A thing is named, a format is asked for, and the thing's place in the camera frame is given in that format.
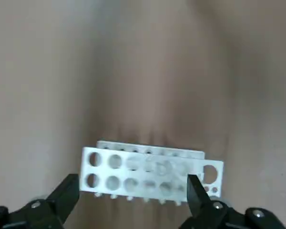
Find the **beige surface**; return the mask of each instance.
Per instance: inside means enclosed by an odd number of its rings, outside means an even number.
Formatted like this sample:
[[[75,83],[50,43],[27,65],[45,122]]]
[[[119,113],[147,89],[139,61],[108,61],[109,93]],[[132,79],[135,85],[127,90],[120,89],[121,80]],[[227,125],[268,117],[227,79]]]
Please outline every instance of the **beige surface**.
[[[0,0],[0,204],[49,193],[100,138],[202,149],[237,210],[286,224],[286,1]],[[106,199],[68,227],[188,216]]]

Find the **tan fabric backdrop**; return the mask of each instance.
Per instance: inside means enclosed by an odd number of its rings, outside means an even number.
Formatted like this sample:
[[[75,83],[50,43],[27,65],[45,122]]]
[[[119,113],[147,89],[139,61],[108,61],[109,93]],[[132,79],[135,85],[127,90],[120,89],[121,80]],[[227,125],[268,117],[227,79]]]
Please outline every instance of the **tan fabric backdrop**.
[[[0,0],[0,205],[97,139],[225,161],[223,196],[286,224],[286,1]],[[177,228],[187,206],[82,198],[67,228]]]

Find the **circular hole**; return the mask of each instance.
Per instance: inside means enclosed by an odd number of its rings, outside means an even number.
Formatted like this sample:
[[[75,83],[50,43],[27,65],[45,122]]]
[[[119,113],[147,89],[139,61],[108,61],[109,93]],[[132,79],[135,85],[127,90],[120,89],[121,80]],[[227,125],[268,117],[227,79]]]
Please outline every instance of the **circular hole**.
[[[217,191],[218,191],[218,189],[217,189],[216,187],[213,187],[213,188],[212,188],[212,192],[213,192],[213,193],[216,193]]]
[[[156,183],[152,180],[145,180],[143,185],[148,192],[153,192],[156,189]]]
[[[96,187],[99,185],[99,178],[97,175],[95,174],[89,174],[88,177],[87,177],[87,185],[89,187]]]
[[[122,159],[119,155],[111,155],[108,160],[109,166],[113,169],[121,167]]]
[[[153,172],[154,171],[154,163],[153,162],[146,162],[144,165],[144,171],[145,172]]]
[[[185,187],[183,185],[179,185],[177,188],[177,193],[180,196],[184,196],[185,195]]]
[[[136,156],[131,156],[126,160],[126,167],[131,171],[138,170],[140,166],[140,158]]]
[[[115,191],[119,188],[120,186],[120,180],[115,177],[115,176],[110,176],[107,178],[106,180],[106,187],[111,190],[111,191]]]
[[[97,167],[102,163],[102,156],[99,153],[93,152],[89,157],[89,163],[93,167]]]
[[[169,161],[163,161],[161,163],[156,163],[156,173],[159,176],[165,176],[173,170],[173,166]]]
[[[204,166],[204,183],[212,184],[217,179],[217,170],[214,166],[207,165]]]
[[[124,187],[127,192],[133,192],[138,186],[138,181],[133,178],[128,178],[124,181]]]
[[[183,177],[191,173],[191,166],[187,162],[180,163],[176,169],[178,173]]]
[[[172,194],[172,184],[168,182],[163,182],[160,185],[160,191],[164,196],[170,196]]]

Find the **metal screw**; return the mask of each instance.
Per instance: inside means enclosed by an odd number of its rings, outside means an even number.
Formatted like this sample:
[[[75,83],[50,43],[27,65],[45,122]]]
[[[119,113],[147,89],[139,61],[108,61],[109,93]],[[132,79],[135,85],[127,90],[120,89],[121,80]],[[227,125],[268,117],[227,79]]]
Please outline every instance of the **metal screw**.
[[[215,202],[215,203],[213,204],[213,206],[214,206],[214,208],[216,208],[216,209],[221,209],[221,208],[224,207],[224,206],[223,206],[221,203],[219,203],[219,202]]]
[[[264,217],[264,216],[265,216],[264,213],[263,213],[261,210],[258,210],[258,209],[255,209],[255,210],[253,211],[253,214],[254,214],[256,217],[258,217],[258,218],[261,218],[261,217]]]
[[[35,203],[33,203],[31,205],[31,208],[38,208],[40,206],[40,202],[39,201],[36,201]]]

